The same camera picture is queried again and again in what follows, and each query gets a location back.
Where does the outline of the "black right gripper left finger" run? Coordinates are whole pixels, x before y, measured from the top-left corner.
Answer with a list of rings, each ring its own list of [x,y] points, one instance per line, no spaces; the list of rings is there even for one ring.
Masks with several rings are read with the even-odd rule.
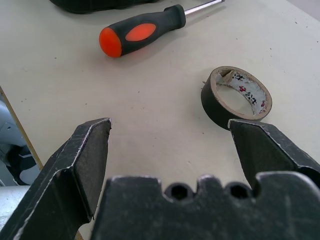
[[[95,215],[112,122],[79,125],[48,159],[2,230],[2,240],[74,240]]]

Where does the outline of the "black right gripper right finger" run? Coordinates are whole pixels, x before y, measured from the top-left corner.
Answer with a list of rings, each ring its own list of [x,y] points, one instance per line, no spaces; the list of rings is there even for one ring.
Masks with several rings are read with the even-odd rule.
[[[246,180],[252,186],[260,172],[290,171],[320,185],[320,164],[269,123],[230,119],[231,132]]]

